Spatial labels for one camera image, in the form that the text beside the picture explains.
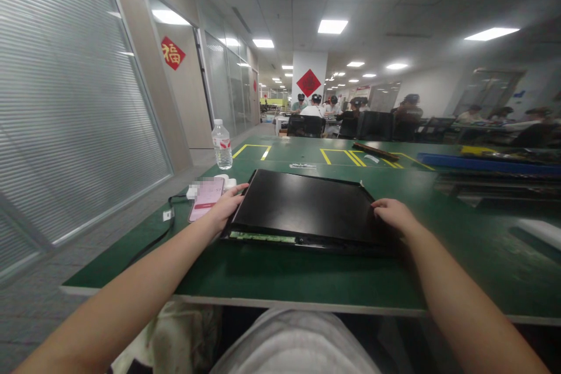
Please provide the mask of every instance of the air vent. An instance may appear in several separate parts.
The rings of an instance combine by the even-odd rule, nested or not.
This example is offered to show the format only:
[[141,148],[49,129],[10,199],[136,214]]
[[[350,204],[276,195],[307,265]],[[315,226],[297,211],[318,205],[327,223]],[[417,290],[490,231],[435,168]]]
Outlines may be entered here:
[[403,38],[425,38],[425,39],[432,38],[432,35],[412,34],[412,33],[408,34],[408,33],[401,33],[401,32],[387,32],[386,36],[403,37]]
[[240,20],[241,24],[244,26],[245,30],[247,31],[247,33],[251,34],[251,29],[249,26],[247,26],[247,23],[244,21],[244,18],[241,17],[241,13],[238,10],[237,7],[232,7],[232,10],[234,11],[234,14],[238,17],[238,19]]

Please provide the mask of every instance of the black laptop lid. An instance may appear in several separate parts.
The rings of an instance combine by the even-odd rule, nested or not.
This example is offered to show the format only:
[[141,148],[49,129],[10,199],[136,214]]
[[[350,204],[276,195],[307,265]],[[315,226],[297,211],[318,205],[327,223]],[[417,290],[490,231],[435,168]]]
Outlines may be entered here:
[[258,169],[230,227],[376,243],[372,201],[359,183]]

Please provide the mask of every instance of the ceiling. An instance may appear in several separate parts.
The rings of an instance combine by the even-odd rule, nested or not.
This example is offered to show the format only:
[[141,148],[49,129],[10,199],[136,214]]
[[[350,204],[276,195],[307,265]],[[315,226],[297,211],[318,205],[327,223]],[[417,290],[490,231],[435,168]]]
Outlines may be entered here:
[[[501,61],[559,60],[561,57],[561,0],[212,0],[238,33],[252,39],[271,38],[272,50],[254,49],[259,77],[280,77],[282,64],[291,64],[294,50],[328,52],[328,75],[344,71],[343,79],[362,74],[401,75],[466,57]],[[232,7],[236,7],[248,33]],[[322,19],[344,19],[340,35],[318,34]],[[465,37],[491,27],[520,27],[514,34],[487,42]],[[359,69],[347,67],[363,61]],[[401,71],[390,63],[406,63]]]

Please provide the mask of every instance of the laptop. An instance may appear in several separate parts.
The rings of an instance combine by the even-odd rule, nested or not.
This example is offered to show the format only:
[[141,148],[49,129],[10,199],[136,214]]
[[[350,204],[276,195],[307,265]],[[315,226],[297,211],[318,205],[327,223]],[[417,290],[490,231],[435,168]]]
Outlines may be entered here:
[[357,182],[256,169],[220,238],[357,255],[394,255],[396,236]]

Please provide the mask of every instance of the forearm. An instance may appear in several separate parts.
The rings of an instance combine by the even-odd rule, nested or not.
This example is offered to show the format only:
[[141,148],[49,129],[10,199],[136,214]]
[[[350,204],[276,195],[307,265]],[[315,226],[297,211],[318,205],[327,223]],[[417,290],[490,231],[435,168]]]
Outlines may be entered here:
[[21,372],[104,372],[169,300],[212,240],[201,218],[108,283],[19,368]]
[[404,230],[429,311],[467,373],[546,373],[498,307],[420,224]]

